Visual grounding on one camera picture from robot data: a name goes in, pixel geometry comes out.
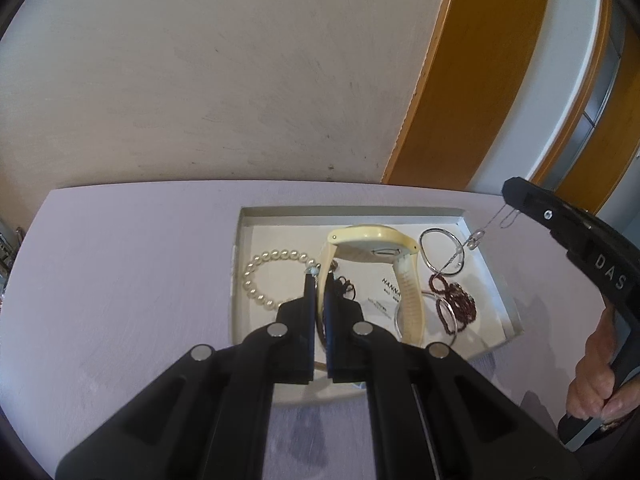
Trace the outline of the person's right hand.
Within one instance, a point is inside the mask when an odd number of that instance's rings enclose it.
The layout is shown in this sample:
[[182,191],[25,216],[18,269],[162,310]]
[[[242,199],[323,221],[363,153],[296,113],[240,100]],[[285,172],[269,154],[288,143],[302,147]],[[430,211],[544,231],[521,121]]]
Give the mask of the person's right hand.
[[639,378],[613,392],[615,376],[610,363],[617,348],[615,309],[605,300],[596,330],[588,337],[585,354],[577,363],[566,397],[566,412],[578,419],[600,418],[609,424],[639,407]]

